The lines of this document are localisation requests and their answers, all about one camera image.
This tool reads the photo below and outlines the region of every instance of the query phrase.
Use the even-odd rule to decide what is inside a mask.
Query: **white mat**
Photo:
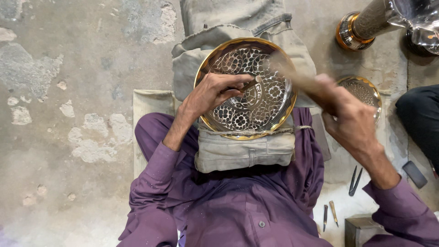
[[[139,90],[133,91],[133,135],[139,119],[148,113],[166,113],[175,116],[181,102],[171,91]],[[133,139],[134,178],[137,178],[145,169],[148,162],[140,150],[137,140]]]

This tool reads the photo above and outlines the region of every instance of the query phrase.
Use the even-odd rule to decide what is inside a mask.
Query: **black trousers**
[[[396,107],[407,133],[439,174],[439,85],[409,90]]]

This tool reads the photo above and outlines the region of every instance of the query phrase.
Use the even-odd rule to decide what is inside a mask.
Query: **metal tweezers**
[[[358,186],[358,183],[360,182],[361,172],[363,171],[363,168],[361,168],[360,173],[358,174],[357,181],[355,182],[355,185],[354,185],[355,175],[356,175],[356,167],[357,166],[355,166],[354,174],[352,175],[351,185],[349,186],[349,195],[350,196],[354,196],[356,188]]]

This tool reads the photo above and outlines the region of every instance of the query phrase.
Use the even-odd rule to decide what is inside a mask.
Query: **person's knee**
[[[399,117],[413,116],[432,107],[429,92],[421,87],[409,90],[396,102],[396,113]]]
[[[168,128],[169,123],[172,124],[172,116],[164,113],[148,113],[141,117],[134,129],[134,135],[150,131],[157,132],[160,128]]]

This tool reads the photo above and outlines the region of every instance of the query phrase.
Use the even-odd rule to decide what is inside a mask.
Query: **sleeve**
[[[164,211],[164,200],[174,184],[174,167],[185,155],[159,143],[145,170],[131,183],[131,211],[118,247],[177,245],[177,227]]]
[[[380,206],[372,219],[393,234],[376,235],[364,247],[439,247],[439,221],[406,181],[385,190],[369,182],[363,190]]]

